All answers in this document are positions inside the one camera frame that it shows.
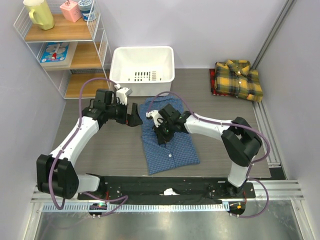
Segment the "blue checked long sleeve shirt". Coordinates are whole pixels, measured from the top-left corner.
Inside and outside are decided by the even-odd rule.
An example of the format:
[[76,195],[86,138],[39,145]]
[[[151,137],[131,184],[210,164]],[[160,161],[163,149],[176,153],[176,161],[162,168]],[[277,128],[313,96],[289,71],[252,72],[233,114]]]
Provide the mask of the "blue checked long sleeve shirt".
[[179,112],[184,111],[182,101],[170,95],[158,97],[154,101],[149,97],[140,105],[139,115],[143,121],[141,138],[148,174],[153,175],[178,167],[199,164],[200,159],[192,138],[186,133],[177,132],[170,142],[158,144],[156,133],[152,129],[154,122],[146,118],[150,103],[152,103],[152,110],[160,110],[170,104]]

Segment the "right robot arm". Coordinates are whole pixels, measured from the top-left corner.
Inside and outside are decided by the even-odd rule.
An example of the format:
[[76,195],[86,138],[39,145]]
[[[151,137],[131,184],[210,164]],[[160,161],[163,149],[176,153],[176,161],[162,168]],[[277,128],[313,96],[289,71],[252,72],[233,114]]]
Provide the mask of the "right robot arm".
[[145,116],[154,122],[152,129],[159,145],[170,142],[175,133],[198,134],[221,141],[231,160],[226,193],[233,198],[243,193],[250,165],[263,145],[244,118],[217,120],[188,110],[180,113],[171,104],[160,110],[148,111]]

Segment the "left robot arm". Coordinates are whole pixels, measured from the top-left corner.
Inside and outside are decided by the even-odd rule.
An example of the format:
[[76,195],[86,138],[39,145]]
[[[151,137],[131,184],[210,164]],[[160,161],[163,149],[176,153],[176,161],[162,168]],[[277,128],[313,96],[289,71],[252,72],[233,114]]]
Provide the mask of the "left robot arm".
[[101,177],[94,174],[78,175],[76,161],[89,140],[109,120],[121,125],[142,125],[138,105],[132,104],[128,113],[128,96],[132,90],[121,87],[117,91],[98,89],[89,106],[82,108],[74,128],[50,154],[40,155],[36,161],[37,189],[42,193],[71,199],[75,194],[89,192],[100,200],[107,192]]

